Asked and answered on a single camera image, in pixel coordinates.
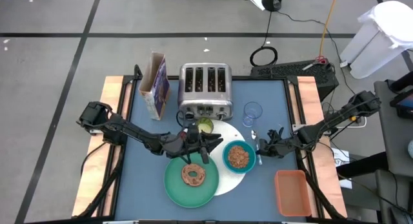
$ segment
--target silver toaster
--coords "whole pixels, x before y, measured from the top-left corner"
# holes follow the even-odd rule
[[[232,74],[225,63],[186,63],[179,71],[178,109],[187,119],[232,117]]]

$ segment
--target white container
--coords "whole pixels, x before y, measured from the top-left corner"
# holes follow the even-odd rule
[[[340,58],[351,75],[371,75],[408,48],[413,48],[413,10],[398,1],[380,3],[358,18],[363,23]]]

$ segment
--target orange container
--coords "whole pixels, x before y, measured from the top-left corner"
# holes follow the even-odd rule
[[[302,170],[279,170],[274,178],[279,213],[283,216],[310,216],[307,181]]]

